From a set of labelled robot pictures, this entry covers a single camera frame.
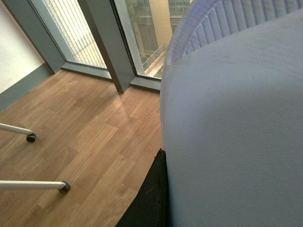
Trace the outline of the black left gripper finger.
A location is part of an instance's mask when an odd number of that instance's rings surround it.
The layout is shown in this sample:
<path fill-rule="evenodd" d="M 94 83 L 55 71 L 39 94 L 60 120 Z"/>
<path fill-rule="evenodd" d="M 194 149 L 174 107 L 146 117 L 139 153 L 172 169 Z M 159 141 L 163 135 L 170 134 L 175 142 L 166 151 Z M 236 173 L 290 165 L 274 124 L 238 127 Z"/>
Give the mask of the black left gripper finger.
<path fill-rule="evenodd" d="M 117 227 L 167 227 L 169 184 L 166 153 L 160 149 L 135 199 Z"/>

